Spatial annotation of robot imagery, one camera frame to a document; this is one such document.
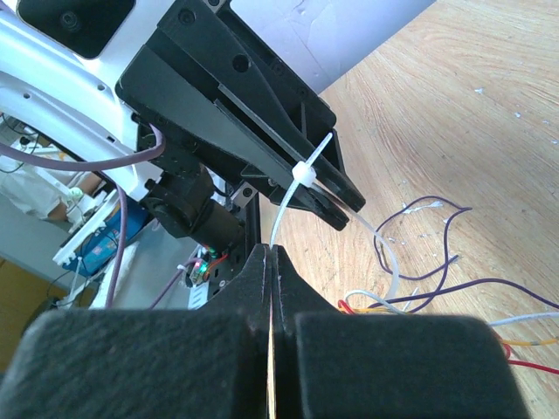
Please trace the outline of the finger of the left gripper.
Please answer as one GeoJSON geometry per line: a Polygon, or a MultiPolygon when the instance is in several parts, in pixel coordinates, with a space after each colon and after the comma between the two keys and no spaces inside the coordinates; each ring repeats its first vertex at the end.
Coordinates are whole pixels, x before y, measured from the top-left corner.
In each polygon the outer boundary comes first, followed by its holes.
{"type": "Polygon", "coordinates": [[[268,47],[202,49],[144,45],[121,75],[118,94],[167,136],[171,156],[194,154],[230,182],[249,182],[273,203],[292,168],[335,132],[335,114],[268,47]]]}
{"type": "Polygon", "coordinates": [[[155,112],[168,138],[166,169],[199,160],[278,203],[293,167],[317,153],[314,170],[330,196],[301,188],[293,206],[313,212],[332,212],[337,203],[364,206],[343,166],[334,112],[231,2],[158,1],[155,7],[163,87],[155,112]]]}

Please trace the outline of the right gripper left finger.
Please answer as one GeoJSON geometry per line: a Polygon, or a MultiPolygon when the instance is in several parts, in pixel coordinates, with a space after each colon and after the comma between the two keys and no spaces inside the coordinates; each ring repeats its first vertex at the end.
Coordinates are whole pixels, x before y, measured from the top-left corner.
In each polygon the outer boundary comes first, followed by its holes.
{"type": "Polygon", "coordinates": [[[49,311],[1,384],[4,418],[264,418],[270,250],[187,310],[49,311]]]}

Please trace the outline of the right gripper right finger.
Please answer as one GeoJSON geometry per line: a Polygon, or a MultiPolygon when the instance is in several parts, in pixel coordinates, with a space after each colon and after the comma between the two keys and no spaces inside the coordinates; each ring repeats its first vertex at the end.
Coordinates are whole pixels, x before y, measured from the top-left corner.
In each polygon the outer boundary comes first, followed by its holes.
{"type": "Polygon", "coordinates": [[[271,248],[280,418],[526,418],[489,326],[458,315],[337,312],[271,248]]]}

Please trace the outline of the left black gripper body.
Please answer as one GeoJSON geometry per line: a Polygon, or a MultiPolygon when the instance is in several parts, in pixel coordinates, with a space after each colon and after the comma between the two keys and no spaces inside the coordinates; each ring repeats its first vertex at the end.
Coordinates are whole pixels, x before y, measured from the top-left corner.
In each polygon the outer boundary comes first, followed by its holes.
{"type": "Polygon", "coordinates": [[[122,1],[131,55],[116,83],[135,120],[159,128],[164,174],[143,204],[175,237],[220,253],[259,241],[256,196],[279,203],[314,158],[339,192],[335,114],[228,1],[122,1]]]}

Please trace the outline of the white zip tie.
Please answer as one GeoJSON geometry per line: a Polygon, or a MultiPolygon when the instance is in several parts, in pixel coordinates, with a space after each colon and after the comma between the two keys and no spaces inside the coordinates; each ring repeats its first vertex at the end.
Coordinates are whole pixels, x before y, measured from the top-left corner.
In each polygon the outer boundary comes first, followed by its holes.
{"type": "MultiPolygon", "coordinates": [[[[303,186],[306,188],[311,189],[318,189],[318,186],[315,184],[316,180],[316,171],[314,170],[314,162],[321,156],[321,153],[329,144],[329,142],[333,139],[334,133],[328,133],[319,146],[315,149],[315,151],[305,160],[305,161],[298,161],[297,164],[292,168],[292,176],[293,181],[291,182],[289,188],[287,189],[278,209],[277,215],[275,217],[273,228],[269,240],[270,247],[275,245],[275,239],[278,234],[282,217],[285,214],[286,208],[290,203],[291,199],[293,198],[297,188],[299,186],[303,186]]],[[[391,303],[388,302],[389,299],[395,298],[399,283],[400,283],[400,271],[397,262],[397,258],[395,253],[392,251],[388,243],[382,236],[376,231],[376,229],[366,221],[362,216],[354,212],[348,205],[342,203],[342,208],[346,210],[353,218],[355,218],[363,227],[365,227],[372,235],[373,238],[377,239],[388,251],[390,261],[392,263],[392,273],[391,273],[391,281],[388,291],[384,298],[379,297],[378,295],[370,292],[365,292],[365,295],[368,295],[370,298],[375,300],[377,303],[380,303],[385,308],[389,309],[393,313],[400,313],[403,314],[404,311],[401,309],[395,308],[391,303]]]]}

